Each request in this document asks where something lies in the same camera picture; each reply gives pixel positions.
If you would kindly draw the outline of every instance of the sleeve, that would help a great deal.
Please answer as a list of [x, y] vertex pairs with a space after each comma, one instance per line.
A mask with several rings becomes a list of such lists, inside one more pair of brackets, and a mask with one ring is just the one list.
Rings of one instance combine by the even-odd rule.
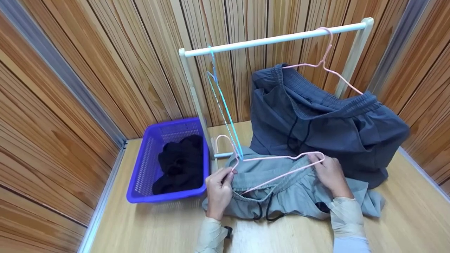
[[220, 221], [205, 217], [200, 228], [195, 253], [222, 253], [227, 234], [228, 230], [222, 227]]
[[361, 206], [355, 199], [337, 197], [331, 203], [334, 253], [370, 253]]

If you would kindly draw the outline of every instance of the gray pants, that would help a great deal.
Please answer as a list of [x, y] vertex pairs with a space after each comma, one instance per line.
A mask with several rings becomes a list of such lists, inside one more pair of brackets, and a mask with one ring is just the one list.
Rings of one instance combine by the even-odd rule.
[[368, 91], [338, 99], [282, 66], [253, 73], [250, 147], [271, 155], [320, 151], [337, 158], [346, 177], [380, 185], [409, 127]]
[[[242, 147], [244, 158], [266, 157], [255, 153], [248, 147]], [[236, 161], [232, 156], [226, 166], [233, 166]], [[273, 213], [293, 213], [317, 219], [330, 216], [319, 208], [319, 204], [331, 208], [333, 200], [328, 190], [317, 179], [314, 169], [309, 167], [277, 179], [245, 195], [241, 193], [260, 185], [290, 170], [309, 164], [307, 157], [297, 161], [281, 158], [259, 161], [239, 161], [233, 178], [233, 197], [225, 210], [226, 215], [243, 219], [261, 219], [278, 216]], [[364, 215], [379, 217], [384, 206], [384, 198], [375, 191], [367, 190], [368, 183], [347, 178], [350, 190], [361, 206]], [[202, 206], [206, 210], [208, 199]]]

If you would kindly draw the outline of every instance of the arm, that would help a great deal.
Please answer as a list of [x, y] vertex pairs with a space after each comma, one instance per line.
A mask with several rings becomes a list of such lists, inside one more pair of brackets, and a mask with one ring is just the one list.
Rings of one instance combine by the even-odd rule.
[[[319, 158], [310, 155], [311, 162]], [[333, 194], [331, 203], [331, 227], [334, 233], [334, 253], [370, 253], [364, 232], [361, 206], [355, 200], [336, 158], [325, 157], [322, 164], [315, 165], [320, 182]]]
[[228, 230], [221, 220], [225, 208], [231, 201], [231, 181], [236, 171], [222, 168], [206, 178], [208, 209], [197, 240], [195, 253], [222, 253]]

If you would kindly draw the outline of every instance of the clothes hanger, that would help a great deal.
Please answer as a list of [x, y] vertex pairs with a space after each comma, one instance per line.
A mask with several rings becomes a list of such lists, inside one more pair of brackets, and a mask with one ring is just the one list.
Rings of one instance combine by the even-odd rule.
[[[211, 46], [208, 45], [208, 47], [209, 47], [209, 50], [211, 52], [211, 63], [212, 63], [212, 72], [213, 72], [213, 74], [211, 74], [211, 72], [206, 71], [207, 77], [208, 77], [208, 81], [209, 81], [209, 85], [211, 86], [212, 93], [214, 94], [214, 98], [216, 99], [217, 107], [219, 107], [220, 114], [222, 115], [222, 119], [224, 120], [224, 124], [226, 126], [226, 129], [228, 130], [228, 133], [229, 133], [229, 135], [231, 137], [231, 141], [232, 141], [231, 145], [238, 147], [239, 156], [242, 157], [243, 156], [243, 152], [242, 152], [241, 144], [239, 142], [238, 134], [236, 133], [236, 129], [234, 128], [234, 124], [233, 124], [233, 120], [231, 119], [230, 111], [228, 110], [228, 106], [226, 105], [225, 97], [224, 97], [224, 95], [222, 93], [221, 87], [219, 86], [219, 81], [217, 80], [216, 58], [214, 57], [214, 52], [212, 51]], [[233, 135], [231, 134], [231, 131], [230, 131], [230, 128], [228, 127], [228, 124], [226, 123], [225, 115], [224, 115], [224, 112], [222, 111], [221, 104], [219, 103], [219, 100], [217, 99], [217, 95], [216, 95], [216, 92], [214, 91], [214, 87], [212, 86], [211, 78], [213, 79], [214, 83], [216, 84], [217, 90], [219, 91], [220, 97], [222, 98], [222, 102], [224, 103], [224, 107], [225, 107], [225, 110], [226, 110], [227, 115], [228, 115], [228, 120], [229, 120], [229, 123], [231, 125], [231, 129], [233, 130], [234, 136], [236, 137], [237, 144], [234, 141]]]
[[330, 29], [328, 29], [328, 28], [326, 28], [326, 27], [319, 27], [319, 28], [317, 28], [316, 30], [319, 30], [319, 29], [326, 30], [326, 31], [330, 34], [330, 43], [329, 43], [329, 45], [328, 45], [328, 47], [327, 47], [327, 50], [325, 51], [325, 54], [324, 54], [323, 58], [319, 61], [319, 63], [317, 63], [317, 65], [312, 65], [312, 64], [308, 64], [308, 63], [301, 63], [301, 64], [297, 64], [297, 65], [292, 65], [292, 66], [286, 66], [286, 67], [283, 67], [283, 68], [295, 68], [295, 67], [300, 67], [300, 66], [309, 66], [309, 67], [315, 67], [315, 68], [317, 68], [318, 66], [322, 65], [322, 67], [324, 68], [324, 70], [326, 70], [327, 72], [330, 72], [330, 73], [332, 73], [332, 74], [337, 75], [337, 76], [338, 76], [341, 80], [343, 80], [350, 88], [352, 88], [354, 91], [356, 91], [357, 93], [359, 93], [360, 95], [362, 95], [363, 93], [362, 93], [361, 91], [359, 91], [359, 90], [356, 89], [354, 86], [352, 86], [349, 82], [347, 82], [347, 80], [345, 80], [345, 78], [343, 78], [339, 73], [337, 73], [337, 72], [335, 72], [335, 71], [333, 71], [333, 70], [327, 69], [327, 68], [325, 67], [325, 59], [327, 58], [328, 52], [330, 52], [330, 49], [331, 49], [331, 47], [333, 46], [333, 45], [331, 44], [331, 43], [333, 42], [333, 33], [331, 32]]
[[[229, 141], [229, 143], [230, 143], [230, 145], [231, 145], [231, 147], [233, 148], [234, 155], [235, 155], [235, 158], [236, 158], [236, 164], [231, 168], [231, 171], [233, 171], [233, 170], [236, 168], [236, 166], [239, 164], [238, 153], [236, 152], [236, 148], [235, 148], [235, 146], [233, 145], [233, 143], [231, 142], [231, 139], [230, 139], [228, 136], [226, 136], [226, 135], [219, 135], [219, 136], [217, 136], [217, 138], [216, 138], [216, 151], [217, 151], [217, 152], [218, 152], [217, 141], [219, 140], [220, 137], [225, 137], [225, 138], [227, 138], [228, 141]], [[277, 180], [277, 179], [280, 179], [280, 178], [282, 178], [282, 177], [284, 177], [284, 176], [287, 176], [287, 175], [289, 175], [289, 174], [292, 174], [292, 173], [294, 173], [294, 172], [297, 172], [297, 171], [306, 169], [306, 168], [308, 168], [308, 167], [310, 167], [310, 166], [313, 166], [313, 165], [316, 165], [316, 164], [318, 164], [318, 163], [321, 163], [321, 162], [323, 162], [323, 161], [325, 160], [325, 155], [324, 155], [322, 152], [319, 152], [319, 151], [313, 151], [313, 152], [305, 152], [305, 153], [301, 153], [301, 154], [299, 154], [299, 155], [296, 156], [296, 157], [292, 157], [292, 156], [288, 156], [288, 155], [282, 155], [282, 156], [268, 156], [268, 157], [258, 157], [258, 158], [242, 159], [243, 162], [247, 162], [247, 161], [258, 161], [258, 160], [267, 160], [267, 159], [279, 159], [279, 158], [289, 158], [289, 159], [292, 159], [292, 160], [297, 160], [297, 159], [299, 159], [301, 156], [307, 155], [307, 154], [320, 154], [320, 155], [322, 155], [323, 158], [320, 159], [320, 160], [317, 161], [317, 162], [310, 163], [310, 164], [308, 164], [308, 165], [306, 165], [306, 166], [300, 167], [300, 168], [295, 169], [295, 170], [293, 170], [293, 171], [289, 171], [289, 172], [284, 173], [284, 174], [282, 174], [282, 175], [280, 175], [280, 176], [277, 176], [277, 177], [275, 177], [275, 178], [272, 178], [272, 179], [270, 179], [269, 181], [266, 181], [266, 182], [264, 182], [264, 183], [262, 183], [262, 184], [260, 184], [260, 185], [258, 185], [258, 186], [255, 186], [255, 187], [253, 187], [253, 188], [251, 188], [251, 189], [249, 189], [249, 190], [243, 192], [242, 194], [245, 194], [245, 193], [251, 192], [251, 191], [253, 191], [253, 190], [256, 190], [256, 189], [258, 189], [259, 187], [261, 187], [261, 186], [263, 186], [263, 185], [266, 185], [266, 184], [268, 184], [268, 183], [270, 183], [270, 182], [273, 182], [273, 181], [275, 181], [275, 180]]]

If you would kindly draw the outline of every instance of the basket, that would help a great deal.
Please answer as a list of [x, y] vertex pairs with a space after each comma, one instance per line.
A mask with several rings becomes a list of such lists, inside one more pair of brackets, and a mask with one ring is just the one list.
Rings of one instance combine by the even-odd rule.
[[198, 189], [153, 195], [153, 183], [163, 172], [158, 154], [168, 142], [180, 142], [190, 135], [203, 136], [203, 179], [209, 175], [209, 152], [199, 118], [187, 118], [154, 124], [145, 130], [133, 174], [126, 193], [130, 203], [155, 203], [201, 195], [206, 190], [205, 180]]

